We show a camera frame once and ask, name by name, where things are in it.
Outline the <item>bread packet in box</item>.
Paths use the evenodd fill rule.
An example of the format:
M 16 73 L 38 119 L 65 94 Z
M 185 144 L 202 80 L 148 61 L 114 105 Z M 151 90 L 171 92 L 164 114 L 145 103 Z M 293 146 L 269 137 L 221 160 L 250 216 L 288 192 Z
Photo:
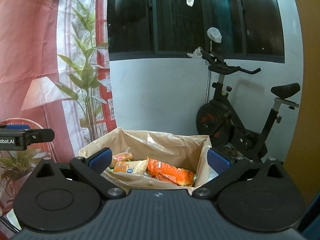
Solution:
M 113 172 L 143 175 L 148 167 L 148 159 L 138 161 L 118 161 Z

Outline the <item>orange wooden door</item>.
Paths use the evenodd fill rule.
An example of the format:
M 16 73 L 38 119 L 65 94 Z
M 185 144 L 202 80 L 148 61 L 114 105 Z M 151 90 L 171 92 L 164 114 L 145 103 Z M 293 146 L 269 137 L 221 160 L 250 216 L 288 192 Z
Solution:
M 306 204 L 319 193 L 319 0 L 296 0 L 303 40 L 303 86 L 284 167 Z

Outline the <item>pink printed backdrop curtain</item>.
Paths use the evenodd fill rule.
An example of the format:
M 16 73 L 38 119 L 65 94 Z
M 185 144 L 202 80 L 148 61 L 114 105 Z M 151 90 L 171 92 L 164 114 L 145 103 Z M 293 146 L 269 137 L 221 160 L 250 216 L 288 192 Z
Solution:
M 115 129 L 107 0 L 1 0 L 1 124 L 51 142 L 1 151 L 1 219 L 43 158 L 67 163 Z

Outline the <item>orange snack bag in box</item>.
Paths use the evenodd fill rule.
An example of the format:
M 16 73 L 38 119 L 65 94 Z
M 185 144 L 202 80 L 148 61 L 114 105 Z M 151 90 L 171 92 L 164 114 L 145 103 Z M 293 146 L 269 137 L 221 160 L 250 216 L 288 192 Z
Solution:
M 152 178 L 178 186 L 193 186 L 194 184 L 193 172 L 156 159 L 148 159 L 147 173 Z

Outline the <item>dark window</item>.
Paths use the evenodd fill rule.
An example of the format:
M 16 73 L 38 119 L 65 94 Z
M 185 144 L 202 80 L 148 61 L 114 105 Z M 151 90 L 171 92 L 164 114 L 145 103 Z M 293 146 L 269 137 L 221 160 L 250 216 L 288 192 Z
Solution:
M 225 59 L 283 63 L 277 0 L 108 0 L 111 60 L 184 58 L 196 48 Z M 219 29 L 222 42 L 207 36 Z

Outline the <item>cardboard box with plastic liner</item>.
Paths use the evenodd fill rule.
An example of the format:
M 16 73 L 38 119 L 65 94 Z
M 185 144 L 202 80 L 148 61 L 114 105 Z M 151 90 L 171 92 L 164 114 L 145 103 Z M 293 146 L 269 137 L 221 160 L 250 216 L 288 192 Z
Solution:
M 196 173 L 194 186 L 187 187 L 145 175 L 113 172 L 107 168 L 101 176 L 125 190 L 126 193 L 131 189 L 186 189 L 189 194 L 192 194 L 209 179 L 207 152 L 211 148 L 211 143 L 207 135 L 184 136 L 165 132 L 125 130 L 119 127 L 80 149 L 79 155 L 87 158 L 105 147 L 110 148 L 113 154 L 130 148 L 135 160 L 156 159 Z

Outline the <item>clear-window cracker packet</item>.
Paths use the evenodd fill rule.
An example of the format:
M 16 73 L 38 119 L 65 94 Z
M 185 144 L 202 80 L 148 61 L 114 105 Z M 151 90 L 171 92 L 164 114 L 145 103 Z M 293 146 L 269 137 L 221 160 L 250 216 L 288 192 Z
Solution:
M 133 161 L 134 157 L 130 152 L 123 152 L 112 156 L 111 167 L 115 167 L 119 161 Z

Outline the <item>white plastic bag on pole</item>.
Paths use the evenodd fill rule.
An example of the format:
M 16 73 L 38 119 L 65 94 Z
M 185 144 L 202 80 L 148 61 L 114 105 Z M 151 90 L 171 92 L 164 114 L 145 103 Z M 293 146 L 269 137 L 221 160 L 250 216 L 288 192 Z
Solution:
M 207 36 L 211 41 L 213 41 L 215 43 L 221 43 L 222 42 L 222 35 L 221 35 L 219 29 L 217 29 L 217 28 L 210 27 L 207 30 Z

